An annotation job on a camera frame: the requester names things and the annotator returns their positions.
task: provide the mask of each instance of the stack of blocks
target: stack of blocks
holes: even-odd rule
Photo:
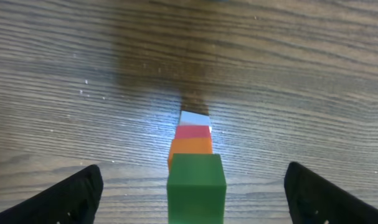
[[[224,221],[226,180],[206,115],[182,111],[168,158],[169,224]]]

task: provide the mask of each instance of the wood grain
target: wood grain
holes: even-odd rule
[[[226,223],[290,223],[291,161],[378,208],[378,1],[0,0],[0,212],[99,164],[96,223],[167,223],[181,108]]]

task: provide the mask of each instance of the colored block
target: colored block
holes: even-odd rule
[[[218,154],[175,154],[167,182],[169,224],[222,224],[226,180]]]
[[[211,138],[208,126],[178,126],[175,139],[186,138]]]
[[[203,114],[197,114],[188,111],[181,111],[181,117],[179,119],[180,126],[188,126],[188,125],[201,125],[201,126],[209,126],[209,131],[212,131],[211,127],[211,120],[209,116]]]
[[[173,139],[168,157],[169,170],[175,153],[212,154],[212,140],[211,138]]]

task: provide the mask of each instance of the green block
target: green block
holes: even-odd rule
[[[167,192],[169,224],[223,223],[226,180],[220,155],[174,154]]]

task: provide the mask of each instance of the red block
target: red block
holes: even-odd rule
[[[178,126],[176,127],[175,139],[187,138],[211,138],[208,126]]]

